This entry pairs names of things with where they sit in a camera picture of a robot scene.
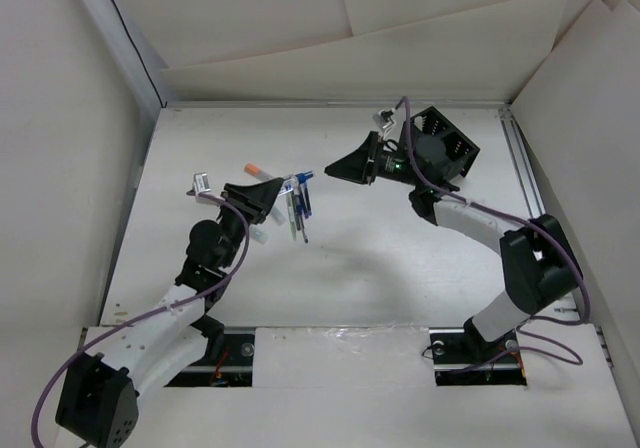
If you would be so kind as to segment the light blue cap marker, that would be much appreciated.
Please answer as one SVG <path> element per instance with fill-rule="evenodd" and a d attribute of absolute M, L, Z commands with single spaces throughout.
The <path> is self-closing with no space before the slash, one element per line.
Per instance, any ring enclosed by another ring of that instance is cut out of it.
<path fill-rule="evenodd" d="M 278 226 L 283 226 L 287 222 L 287 219 L 285 218 L 284 214 L 278 209 L 277 206 L 274 206 L 271 209 L 269 216 L 273 219 L 273 221 Z"/>

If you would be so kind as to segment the green cap clear marker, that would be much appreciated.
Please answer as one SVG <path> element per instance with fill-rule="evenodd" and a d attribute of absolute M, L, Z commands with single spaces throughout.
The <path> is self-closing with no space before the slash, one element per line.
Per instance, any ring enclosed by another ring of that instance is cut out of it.
<path fill-rule="evenodd" d="M 249 233 L 252 240 L 262 245 L 266 244 L 269 239 L 268 234 L 255 225 L 249 226 Z"/>

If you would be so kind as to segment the orange cap clear marker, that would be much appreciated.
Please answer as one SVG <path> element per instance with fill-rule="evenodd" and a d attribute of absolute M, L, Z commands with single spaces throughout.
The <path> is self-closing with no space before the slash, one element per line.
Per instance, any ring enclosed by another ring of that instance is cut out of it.
<path fill-rule="evenodd" d="M 250 164 L 250 163 L 246 164 L 244 167 L 244 171 L 250 176 L 252 176 L 253 178 L 261 182 L 270 181 L 273 179 L 272 175 L 268 174 L 267 172 L 255 166 L 254 164 Z"/>

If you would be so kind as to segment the blue cap clear marker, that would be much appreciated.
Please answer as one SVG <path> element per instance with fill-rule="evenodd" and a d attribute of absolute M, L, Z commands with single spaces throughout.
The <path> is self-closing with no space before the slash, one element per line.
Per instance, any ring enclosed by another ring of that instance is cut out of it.
<path fill-rule="evenodd" d="M 312 179 L 314 176 L 315 176 L 315 173 L 313 170 L 287 175 L 284 178 L 281 191 L 284 193 L 293 191 L 296 187 L 298 187 L 299 185 L 305 184 L 308 180 Z"/>

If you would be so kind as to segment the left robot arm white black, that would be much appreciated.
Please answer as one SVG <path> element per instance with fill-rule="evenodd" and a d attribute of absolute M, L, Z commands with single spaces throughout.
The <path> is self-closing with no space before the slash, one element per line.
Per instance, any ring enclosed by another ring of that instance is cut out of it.
<path fill-rule="evenodd" d="M 183 368 L 222 355 L 224 326 L 209 317 L 246 258 L 250 228 L 270 214 L 285 180 L 226 184 L 215 197 L 195 175 L 190 196 L 219 207 L 189 232 L 186 258 L 157 305 L 101 336 L 105 348 L 81 348 L 64 369 L 56 423 L 93 447 L 120 447 L 131 436 L 143 402 Z"/>

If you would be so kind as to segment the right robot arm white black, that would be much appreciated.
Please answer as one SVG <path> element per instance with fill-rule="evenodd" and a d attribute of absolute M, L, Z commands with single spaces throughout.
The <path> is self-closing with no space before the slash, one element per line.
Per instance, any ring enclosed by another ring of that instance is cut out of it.
<path fill-rule="evenodd" d="M 481 208 L 459 194 L 452 181 L 466 176 L 478 153 L 455 128 L 441 133 L 411 128 L 389 142 L 372 131 L 324 172 L 358 185 L 378 178 L 410 185 L 409 202 L 419 218 L 458 232 L 500 257 L 502 291 L 465 322 L 459 343 L 468 358 L 483 362 L 497 352 L 507 334 L 576 289 L 581 273 L 554 217 L 521 220 Z"/>

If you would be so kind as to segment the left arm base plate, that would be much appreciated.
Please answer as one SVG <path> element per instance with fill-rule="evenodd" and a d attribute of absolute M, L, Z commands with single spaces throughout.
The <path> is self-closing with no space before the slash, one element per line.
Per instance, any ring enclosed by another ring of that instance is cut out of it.
<path fill-rule="evenodd" d="M 254 328 L 226 328 L 224 339 L 174 376 L 172 388 L 246 388 L 253 384 Z"/>

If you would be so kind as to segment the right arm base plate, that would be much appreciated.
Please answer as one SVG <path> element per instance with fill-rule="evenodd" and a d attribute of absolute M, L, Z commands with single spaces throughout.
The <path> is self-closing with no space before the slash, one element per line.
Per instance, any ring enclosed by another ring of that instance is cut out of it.
<path fill-rule="evenodd" d="M 486 343 L 463 328 L 430 328 L 422 355 L 432 360 L 440 387 L 527 385 L 514 330 Z"/>

